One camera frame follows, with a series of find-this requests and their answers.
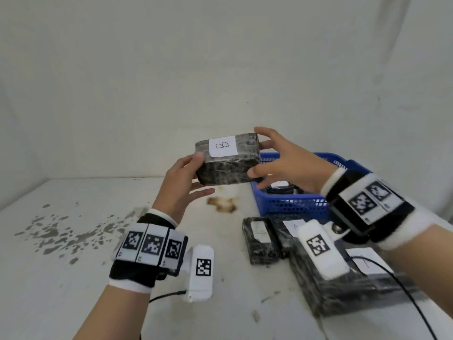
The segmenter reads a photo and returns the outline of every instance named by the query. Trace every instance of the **left hand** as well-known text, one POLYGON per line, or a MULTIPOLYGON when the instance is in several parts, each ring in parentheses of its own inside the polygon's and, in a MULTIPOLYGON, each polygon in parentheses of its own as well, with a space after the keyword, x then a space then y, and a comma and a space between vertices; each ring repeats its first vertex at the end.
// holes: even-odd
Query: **left hand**
POLYGON ((213 194, 216 191, 214 188, 190 193, 203 187, 199 182, 192 182, 192 179, 197 178, 195 172, 201 167, 203 162, 203 153, 192 154, 176 161, 165 175, 153 208, 166 213, 179 224, 183 219, 186 207, 191 202, 213 194))

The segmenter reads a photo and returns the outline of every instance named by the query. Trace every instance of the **table surface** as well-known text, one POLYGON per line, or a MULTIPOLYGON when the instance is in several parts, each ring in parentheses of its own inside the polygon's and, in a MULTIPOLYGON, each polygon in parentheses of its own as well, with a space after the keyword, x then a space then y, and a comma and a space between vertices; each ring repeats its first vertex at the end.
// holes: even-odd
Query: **table surface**
MULTIPOLYGON (((0 212, 2 339, 71 339, 108 280, 110 255, 125 225, 156 197, 162 178, 54 179, 0 212)), ((192 203, 180 225, 188 246, 214 248, 213 295, 150 304, 143 339, 429 339, 407 303, 316 320, 288 260, 251 266, 241 222, 258 216, 249 184, 216 195, 238 210, 219 213, 206 199, 192 203)), ((184 288, 185 274, 158 282, 153 296, 184 288)), ((453 321, 432 301, 420 304, 439 339, 453 321)))

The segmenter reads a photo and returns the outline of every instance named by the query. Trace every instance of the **white wall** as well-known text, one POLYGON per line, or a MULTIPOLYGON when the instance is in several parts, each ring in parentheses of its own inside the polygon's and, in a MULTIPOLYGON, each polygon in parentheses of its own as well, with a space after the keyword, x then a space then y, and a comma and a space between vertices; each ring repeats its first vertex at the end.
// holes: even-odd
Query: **white wall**
POLYGON ((412 0, 391 56, 375 24, 401 2, 1 0, 0 74, 50 177, 162 175, 197 140, 268 125, 438 210, 452 0, 412 0))
POLYGON ((0 210, 45 180, 0 81, 0 210))

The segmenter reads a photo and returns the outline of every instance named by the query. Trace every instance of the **handwritten label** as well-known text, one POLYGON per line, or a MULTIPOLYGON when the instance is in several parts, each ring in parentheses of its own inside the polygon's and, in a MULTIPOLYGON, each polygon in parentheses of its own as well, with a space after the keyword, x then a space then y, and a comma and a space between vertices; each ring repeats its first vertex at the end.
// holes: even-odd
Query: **handwritten label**
POLYGON ((297 238, 298 228, 303 226, 305 224, 305 221, 303 219, 295 219, 292 221, 283 221, 283 224, 285 225, 289 233, 295 238, 297 238))
POLYGON ((253 236, 261 243, 271 242, 269 233, 267 232, 266 225, 263 221, 250 222, 252 227, 253 236))
POLYGON ((209 155, 223 157, 237 155, 236 136, 212 138, 209 140, 209 155))
POLYGON ((285 186, 289 186, 289 182, 284 181, 284 180, 276 181, 276 182, 270 184, 270 187, 285 187, 285 186))
MULTIPOLYGON (((393 269, 390 268, 390 266, 382 260, 382 258, 379 256, 378 253, 374 251, 373 248, 366 247, 366 248, 350 248, 346 249, 350 257, 366 257, 368 259, 371 259, 373 261, 376 261, 378 264, 382 265, 386 269, 388 269, 390 272, 393 273, 393 269)), ((386 274, 382 268, 379 266, 375 265, 374 263, 363 260, 363 259, 353 259, 354 263, 357 265, 357 267, 360 269, 360 271, 363 274, 366 274, 367 276, 370 274, 386 274)))

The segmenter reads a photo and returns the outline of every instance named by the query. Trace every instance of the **right hand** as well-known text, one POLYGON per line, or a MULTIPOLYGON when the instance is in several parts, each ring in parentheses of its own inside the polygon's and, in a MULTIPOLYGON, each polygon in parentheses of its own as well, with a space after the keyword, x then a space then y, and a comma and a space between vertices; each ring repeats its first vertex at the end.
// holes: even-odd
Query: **right hand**
POLYGON ((286 180, 307 192, 318 194, 338 169, 312 152, 291 143, 274 129, 257 126, 254 131, 270 138, 260 143, 260 149, 274 148, 280 153, 279 159, 256 165, 247 172, 251 178, 265 177, 257 184, 258 189, 276 181, 286 180))

